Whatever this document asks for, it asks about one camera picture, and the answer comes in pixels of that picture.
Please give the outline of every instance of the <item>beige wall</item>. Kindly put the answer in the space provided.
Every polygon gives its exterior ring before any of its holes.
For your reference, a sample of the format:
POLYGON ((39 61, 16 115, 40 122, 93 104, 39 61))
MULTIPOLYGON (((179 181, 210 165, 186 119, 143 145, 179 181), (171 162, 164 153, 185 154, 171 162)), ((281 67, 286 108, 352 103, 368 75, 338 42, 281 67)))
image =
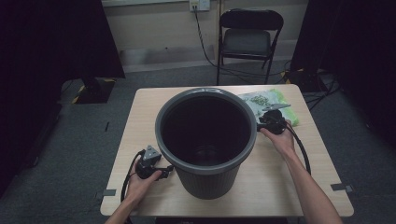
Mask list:
MULTIPOLYGON (((285 21, 276 50, 277 57, 291 58, 308 0, 223 0, 223 8, 255 7, 279 12, 285 21)), ((211 10, 199 12, 205 44, 216 46, 218 1, 211 10)), ((189 2, 106 7, 105 13, 119 50, 198 47, 200 41, 189 2)))

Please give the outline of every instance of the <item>tape strip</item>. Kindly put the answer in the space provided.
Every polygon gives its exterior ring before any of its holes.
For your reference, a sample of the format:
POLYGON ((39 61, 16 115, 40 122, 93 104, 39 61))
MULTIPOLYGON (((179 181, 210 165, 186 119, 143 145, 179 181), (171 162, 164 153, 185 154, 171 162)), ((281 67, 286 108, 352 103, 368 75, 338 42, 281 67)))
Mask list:
POLYGON ((103 190, 103 196, 116 196, 116 189, 105 189, 103 190))
POLYGON ((337 191, 337 190, 345 190, 346 193, 352 192, 353 188, 350 185, 344 185, 344 184, 332 184, 332 190, 337 191))

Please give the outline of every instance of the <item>black cable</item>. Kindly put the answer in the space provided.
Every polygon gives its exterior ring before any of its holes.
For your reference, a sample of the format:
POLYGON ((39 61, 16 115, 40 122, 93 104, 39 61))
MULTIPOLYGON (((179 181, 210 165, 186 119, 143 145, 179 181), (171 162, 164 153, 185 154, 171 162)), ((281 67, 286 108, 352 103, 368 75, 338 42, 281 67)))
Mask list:
POLYGON ((302 94, 303 94, 303 97, 304 97, 304 98, 307 98, 307 97, 316 97, 316 98, 319 98, 320 96, 323 95, 323 94, 321 94, 321 95, 319 96, 318 93, 311 93, 311 92, 309 92, 309 93, 302 92, 302 94))
POLYGON ((251 82, 251 81, 247 81, 246 79, 243 79, 242 77, 262 78, 262 76, 255 77, 255 76, 247 76, 247 75, 235 74, 235 73, 233 73, 232 71, 227 71, 227 72, 228 72, 228 74, 225 74, 225 73, 220 73, 220 74, 221 74, 221 75, 224 75, 224 76, 235 76, 235 77, 238 77, 239 79, 241 79, 242 81, 244 81, 244 82, 246 82, 246 83, 248 83, 248 84, 250 84, 250 85, 258 85, 258 84, 253 83, 253 82, 251 82))
POLYGON ((222 2, 222 0, 219 1, 219 21, 221 18, 221 2, 222 2))
POLYGON ((309 104, 309 103, 313 103, 313 102, 316 101, 311 107, 309 107, 309 111, 311 111, 312 109, 314 109, 314 107, 317 106, 324 98, 326 98, 327 96, 330 96, 330 95, 334 94, 335 92, 337 92, 337 91, 339 91, 339 90, 341 89, 340 86, 338 86, 338 87, 335 89, 335 91, 332 91, 332 88, 333 88, 333 86, 334 86, 334 83, 335 83, 335 76, 333 77, 333 80, 332 80, 332 82, 330 83, 331 86, 327 89, 327 91, 326 91, 325 94, 319 96, 319 97, 318 97, 317 99, 315 99, 315 100, 311 100, 311 101, 309 101, 309 102, 306 102, 307 104, 309 104))
POLYGON ((297 136, 297 133, 293 130, 293 128, 291 127, 290 124, 287 123, 286 129, 288 129, 289 132, 291 132, 291 134, 292 134, 292 135, 294 136, 294 138, 296 139, 296 142, 297 142, 298 146, 300 147, 301 152, 303 153, 303 157, 304 157, 304 161, 305 161, 305 169, 306 169, 306 171, 307 171, 310 175, 312 175, 312 174, 311 174, 311 165, 310 165, 310 163, 309 163, 308 155, 306 154, 306 151, 305 151, 305 147, 304 147, 304 145, 303 145, 303 142, 302 142, 302 141, 300 140, 300 138, 297 136))
MULTIPOLYGON (((136 159, 137 159, 138 156, 141 156, 141 157, 142 157, 142 156, 145 154, 145 151, 146 151, 145 149, 139 151, 139 152, 134 156, 134 159, 132 160, 131 166, 129 167, 128 173, 126 174, 125 179, 124 179, 124 182, 123 182, 123 184, 122 184, 122 190, 121 190, 121 196, 120 196, 120 201, 121 201, 121 202, 124 201, 124 199, 125 199, 125 191, 126 191, 126 187, 128 186, 129 179, 131 178, 132 175, 136 174, 136 173, 133 173, 133 174, 130 175, 130 173, 131 173, 131 171, 132 171, 132 168, 134 167, 134 162, 136 161, 136 159)), ((133 223, 132 223, 132 220, 131 220, 131 218, 130 218, 129 216, 126 218, 125 223, 133 224, 133 223)))
POLYGON ((199 39, 200 39, 200 41, 201 41, 201 47, 202 47, 202 49, 203 49, 203 51, 204 51, 204 55, 205 55, 205 57, 206 57, 206 60, 207 60, 210 64, 212 64, 213 66, 215 66, 212 62, 210 62, 210 60, 209 60, 209 58, 207 57, 207 54, 206 54, 205 45, 204 45, 204 39, 202 38, 201 26, 200 26, 199 21, 198 21, 197 7, 192 7, 192 8, 193 8, 193 11, 194 11, 195 19, 196 19, 196 21, 197 21, 198 36, 199 36, 199 39))
POLYGON ((291 60, 288 60, 287 62, 285 62, 284 64, 283 64, 283 72, 285 73, 284 74, 284 76, 281 76, 281 78, 280 78, 280 80, 278 80, 275 84, 279 84, 281 81, 284 81, 284 83, 285 83, 285 75, 286 75, 286 72, 288 72, 289 71, 289 69, 287 69, 286 68, 286 65, 288 64, 288 63, 291 63, 291 60))
MULTIPOLYGON (((224 70, 224 71, 227 71, 229 74, 224 74, 224 73, 222 73, 222 75, 226 75, 226 76, 240 76, 240 77, 255 77, 255 78, 262 78, 262 75, 259 75, 259 74, 254 74, 254 73, 249 73, 249 72, 244 72, 244 71, 238 71, 238 70, 234 70, 234 69, 230 69, 230 68, 223 68, 223 67, 221 67, 220 68, 221 70, 224 70), (246 75, 241 75, 241 74, 235 74, 235 73, 233 73, 233 72, 239 72, 239 73, 243 73, 243 74, 246 74, 246 75)), ((278 72, 278 73, 273 73, 273 74, 270 74, 270 75, 268 75, 268 76, 276 76, 276 75, 279 75, 279 74, 281 74, 282 72, 278 72)))

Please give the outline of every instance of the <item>bucket rim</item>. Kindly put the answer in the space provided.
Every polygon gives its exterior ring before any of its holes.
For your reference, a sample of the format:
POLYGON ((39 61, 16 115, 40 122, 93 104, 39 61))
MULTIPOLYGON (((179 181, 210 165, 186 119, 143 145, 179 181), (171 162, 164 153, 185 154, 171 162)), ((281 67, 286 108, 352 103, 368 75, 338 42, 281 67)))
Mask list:
POLYGON ((157 144, 159 146, 161 153, 176 168, 195 175, 218 175, 227 172, 236 166, 239 166, 248 157, 256 141, 257 122, 248 104, 242 99, 240 99, 238 96, 236 96, 235 94, 219 88, 194 88, 187 91, 183 91, 175 95, 163 105, 155 121, 155 133, 156 133, 157 144), (200 166, 200 165, 187 163, 176 157, 172 152, 170 152, 170 150, 166 147, 161 137, 162 119, 165 113, 168 111, 168 109, 173 108, 173 106, 181 102, 201 96, 209 96, 209 97, 212 96, 227 100, 227 102, 232 103, 233 105, 239 107, 246 116, 246 118, 248 118, 250 135, 247 144, 237 156, 221 164, 212 165, 212 166, 200 166))

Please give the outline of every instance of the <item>electrical outlet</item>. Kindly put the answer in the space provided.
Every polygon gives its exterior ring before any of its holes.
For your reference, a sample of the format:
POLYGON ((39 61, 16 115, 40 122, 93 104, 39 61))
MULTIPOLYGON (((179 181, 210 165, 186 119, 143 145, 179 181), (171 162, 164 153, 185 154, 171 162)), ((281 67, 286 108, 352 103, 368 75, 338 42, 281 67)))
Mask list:
POLYGON ((190 0, 190 11, 193 12, 195 7, 197 11, 209 11, 210 0, 190 0))
POLYGON ((190 0, 190 11, 193 12, 194 8, 199 11, 199 0, 190 0))
POLYGON ((199 10, 200 11, 209 11, 210 10, 210 0, 200 0, 199 1, 199 10))

